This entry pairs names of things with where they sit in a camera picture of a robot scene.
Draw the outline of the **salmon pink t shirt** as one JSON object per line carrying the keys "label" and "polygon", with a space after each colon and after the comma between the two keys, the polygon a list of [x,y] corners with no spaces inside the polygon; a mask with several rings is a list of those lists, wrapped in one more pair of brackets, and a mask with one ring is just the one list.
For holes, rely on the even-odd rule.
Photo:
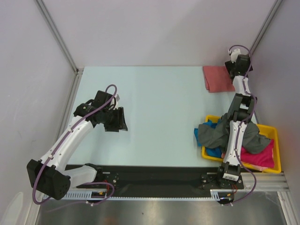
{"label": "salmon pink t shirt", "polygon": [[204,66],[203,75],[209,93],[235,92],[235,88],[225,66]]}

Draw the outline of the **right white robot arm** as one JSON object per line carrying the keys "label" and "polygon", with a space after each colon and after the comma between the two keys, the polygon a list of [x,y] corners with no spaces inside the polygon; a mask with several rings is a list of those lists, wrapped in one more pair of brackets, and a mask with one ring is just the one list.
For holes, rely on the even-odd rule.
{"label": "right white robot arm", "polygon": [[221,188],[227,188],[240,179],[242,141],[257,102],[248,86],[248,73],[252,68],[250,55],[242,54],[240,49],[230,50],[229,55],[231,60],[225,66],[234,86],[235,96],[228,111],[228,145],[216,176],[216,182]]}

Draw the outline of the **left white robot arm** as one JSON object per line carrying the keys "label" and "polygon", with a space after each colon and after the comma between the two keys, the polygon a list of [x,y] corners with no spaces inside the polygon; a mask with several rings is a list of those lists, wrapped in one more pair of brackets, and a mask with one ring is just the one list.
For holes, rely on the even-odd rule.
{"label": "left white robot arm", "polygon": [[110,94],[99,90],[93,99],[77,106],[70,124],[56,143],[39,160],[29,161],[26,168],[35,204],[40,204],[37,191],[60,200],[69,189],[80,185],[108,186],[100,166],[87,163],[71,170],[66,170],[66,166],[81,141],[97,125],[102,124],[106,132],[128,130],[119,99],[116,91]]}

